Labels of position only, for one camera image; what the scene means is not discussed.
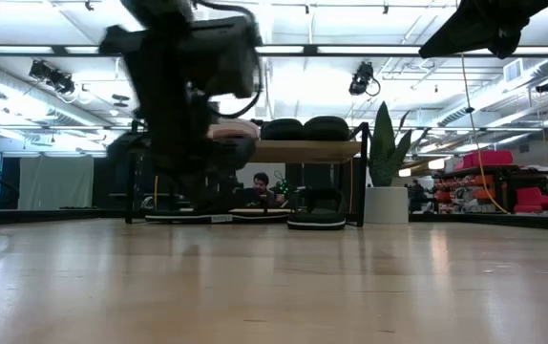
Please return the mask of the wood shelf with black frame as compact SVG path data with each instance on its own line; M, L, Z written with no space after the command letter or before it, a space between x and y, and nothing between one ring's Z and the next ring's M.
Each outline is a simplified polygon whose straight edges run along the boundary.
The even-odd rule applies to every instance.
M338 167L339 190L346 201L346 226L361 227L365 222L365 196L367 187L369 125L359 124L349 133L347 141L317 140L259 140L251 157L259 163L331 164ZM289 189L290 197L307 186ZM155 210L140 210L145 214Z

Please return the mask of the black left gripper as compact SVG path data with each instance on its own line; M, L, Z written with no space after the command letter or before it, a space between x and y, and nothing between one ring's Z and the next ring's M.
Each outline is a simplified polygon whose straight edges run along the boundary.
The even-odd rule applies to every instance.
M181 23L173 28L106 30L101 54L120 54L152 139L156 167L193 207L207 206L205 159L211 97L259 96L259 30L246 17ZM208 162L220 171L243 169L256 140L213 140Z

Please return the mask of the green plant in white pot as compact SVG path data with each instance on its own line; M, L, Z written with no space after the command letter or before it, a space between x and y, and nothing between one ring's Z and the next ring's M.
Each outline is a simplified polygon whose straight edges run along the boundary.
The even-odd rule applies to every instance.
M404 159L412 147L412 130L399 140L395 136L389 108L382 102L376 114L369 145L368 172L371 187L366 189L365 222L375 225L406 225L409 196L405 187L393 186Z

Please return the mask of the person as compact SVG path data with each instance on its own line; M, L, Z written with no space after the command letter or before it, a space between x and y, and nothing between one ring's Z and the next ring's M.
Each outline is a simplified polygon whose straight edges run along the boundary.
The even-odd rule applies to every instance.
M253 176L253 186L241 191L241 205L244 207L274 208L279 205L277 195L269 188L269 177L264 172Z

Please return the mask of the black slide sandal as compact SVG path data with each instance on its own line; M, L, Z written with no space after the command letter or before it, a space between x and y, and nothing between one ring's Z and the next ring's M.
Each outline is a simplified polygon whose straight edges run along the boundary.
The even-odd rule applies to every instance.
M304 124L307 140L317 141L347 141L348 124L334 116L320 116L311 118Z
M274 119L262 126L260 138L261 140L304 140L304 126L295 118Z

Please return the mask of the black flip-flop white edge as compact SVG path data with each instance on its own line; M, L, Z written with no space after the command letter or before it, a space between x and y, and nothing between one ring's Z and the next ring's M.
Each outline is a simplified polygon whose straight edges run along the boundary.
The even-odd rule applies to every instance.
M346 201L336 188L305 188L289 197L287 227L295 230L342 230L347 223Z
M285 223L292 211L285 208L237 208L225 212L203 212L190 208L178 211L151 211L145 214L145 220L166 224L270 224Z

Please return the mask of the rack with red bins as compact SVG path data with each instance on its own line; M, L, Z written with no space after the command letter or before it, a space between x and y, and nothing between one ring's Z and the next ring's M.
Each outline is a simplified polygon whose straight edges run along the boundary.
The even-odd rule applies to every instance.
M433 176L439 214L548 212L548 166L518 165L510 151L473 151Z

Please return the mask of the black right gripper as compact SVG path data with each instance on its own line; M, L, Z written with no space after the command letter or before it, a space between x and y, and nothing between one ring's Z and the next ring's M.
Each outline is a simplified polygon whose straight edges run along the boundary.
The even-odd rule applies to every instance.
M487 49L504 59L516 50L530 18L547 7L548 0L460 0L418 53L431 58Z

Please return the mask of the black overhead beam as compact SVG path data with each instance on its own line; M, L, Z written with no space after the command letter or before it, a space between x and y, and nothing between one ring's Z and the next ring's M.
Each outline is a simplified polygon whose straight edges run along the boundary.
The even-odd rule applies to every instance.
M257 53L265 57L393 57L418 58L418 45L264 45ZM0 45L0 56L90 57L116 56L97 46ZM518 46L512 57L548 58L548 46Z

